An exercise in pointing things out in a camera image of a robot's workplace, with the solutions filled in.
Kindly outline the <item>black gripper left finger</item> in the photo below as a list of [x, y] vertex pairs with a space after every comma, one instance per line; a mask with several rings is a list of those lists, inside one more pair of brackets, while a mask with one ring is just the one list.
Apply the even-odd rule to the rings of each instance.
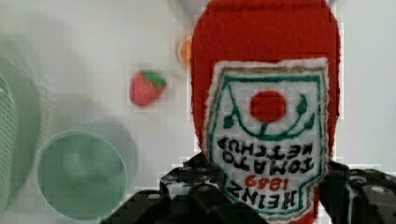
[[199, 153], [160, 180], [160, 188], [138, 191], [99, 224], [267, 224], [244, 203], [231, 202]]

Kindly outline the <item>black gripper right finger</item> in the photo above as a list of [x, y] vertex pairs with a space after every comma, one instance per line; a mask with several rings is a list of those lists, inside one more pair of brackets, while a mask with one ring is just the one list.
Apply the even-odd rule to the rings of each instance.
[[332, 224], [396, 224], [396, 179], [375, 169], [331, 161], [319, 201]]

